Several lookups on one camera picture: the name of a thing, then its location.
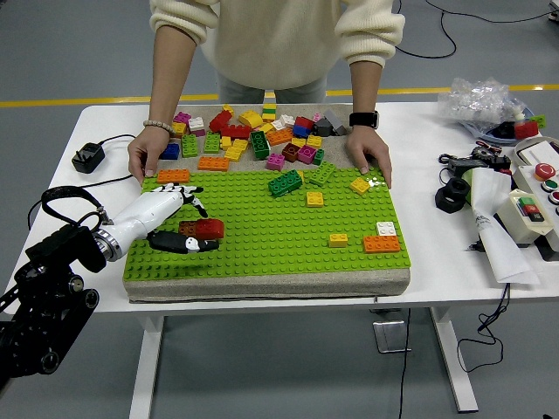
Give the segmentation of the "person's right hand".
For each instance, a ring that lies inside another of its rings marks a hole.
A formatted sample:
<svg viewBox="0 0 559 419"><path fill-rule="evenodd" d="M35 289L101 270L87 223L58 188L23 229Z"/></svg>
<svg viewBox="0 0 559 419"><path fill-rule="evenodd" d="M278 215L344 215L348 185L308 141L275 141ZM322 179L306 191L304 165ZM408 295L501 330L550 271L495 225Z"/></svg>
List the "person's right hand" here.
<svg viewBox="0 0 559 419"><path fill-rule="evenodd" d="M128 145L128 170L143 184L157 170L160 155L169 144L169 132L161 127L148 126Z"/></svg>

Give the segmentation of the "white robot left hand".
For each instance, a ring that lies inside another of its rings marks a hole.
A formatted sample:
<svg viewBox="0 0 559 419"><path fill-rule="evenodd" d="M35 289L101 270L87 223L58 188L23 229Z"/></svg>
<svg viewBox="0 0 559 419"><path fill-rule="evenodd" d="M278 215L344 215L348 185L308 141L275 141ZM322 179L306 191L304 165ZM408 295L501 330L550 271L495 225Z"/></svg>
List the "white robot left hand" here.
<svg viewBox="0 0 559 419"><path fill-rule="evenodd" d="M204 189L168 183L142 194L121 211L110 224L103 224L94 238L106 260L113 262L125 256L135 240L146 239L151 248L176 254L214 251L216 241L187 237L158 228L186 204L192 205L200 216L208 213L197 193Z"/></svg>

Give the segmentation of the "person's left hand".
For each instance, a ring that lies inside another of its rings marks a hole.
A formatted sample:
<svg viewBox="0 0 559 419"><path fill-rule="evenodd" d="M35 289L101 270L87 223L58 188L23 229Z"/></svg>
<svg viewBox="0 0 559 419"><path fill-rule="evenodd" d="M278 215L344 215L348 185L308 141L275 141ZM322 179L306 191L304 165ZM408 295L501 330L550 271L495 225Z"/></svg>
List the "person's left hand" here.
<svg viewBox="0 0 559 419"><path fill-rule="evenodd" d="M354 126L346 141L346 148L355 167L362 175L369 172L368 157L376 160L387 188L392 187L392 164L388 145L372 127Z"/></svg>

